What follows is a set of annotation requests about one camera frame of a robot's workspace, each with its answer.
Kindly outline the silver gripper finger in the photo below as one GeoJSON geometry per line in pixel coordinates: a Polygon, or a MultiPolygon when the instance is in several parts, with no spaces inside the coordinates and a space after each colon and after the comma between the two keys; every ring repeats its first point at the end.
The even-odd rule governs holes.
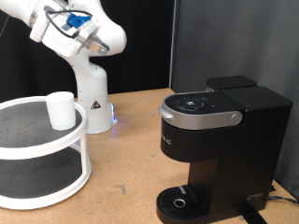
{"type": "Polygon", "coordinates": [[[95,34],[90,35],[91,42],[96,42],[98,44],[101,44],[103,47],[107,48],[107,51],[109,51],[109,45],[107,45],[105,42],[102,41],[102,39],[95,34]]]}
{"type": "Polygon", "coordinates": [[[101,44],[98,44],[96,42],[86,43],[85,48],[94,52],[99,53],[100,55],[106,55],[107,54],[107,48],[103,47],[101,44]]]}

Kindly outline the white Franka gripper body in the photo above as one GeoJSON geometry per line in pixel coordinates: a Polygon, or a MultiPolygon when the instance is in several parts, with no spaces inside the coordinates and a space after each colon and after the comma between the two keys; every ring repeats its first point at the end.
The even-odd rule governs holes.
{"type": "Polygon", "coordinates": [[[89,34],[82,26],[91,20],[91,14],[82,10],[55,10],[44,6],[47,28],[42,43],[57,54],[74,58],[89,34]]]}

